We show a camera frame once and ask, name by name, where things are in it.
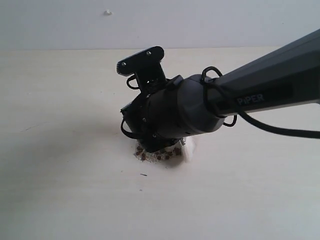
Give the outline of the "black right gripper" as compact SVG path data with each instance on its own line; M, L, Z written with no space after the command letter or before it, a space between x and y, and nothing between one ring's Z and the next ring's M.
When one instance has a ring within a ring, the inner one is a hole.
M175 145L179 140L178 87L144 89L123 107L121 131L148 153Z

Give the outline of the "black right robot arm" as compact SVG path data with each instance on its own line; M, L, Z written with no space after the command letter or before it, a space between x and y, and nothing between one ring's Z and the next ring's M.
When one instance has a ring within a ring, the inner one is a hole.
M139 95L121 109L123 134L149 153L184 138L211 133L227 116L242 117L269 133L318 139L312 130L280 128L260 122L251 112L320 101L320 33L314 31L236 70L222 74L206 67L200 74L166 78L164 49L154 46L116 65L119 75L136 81Z

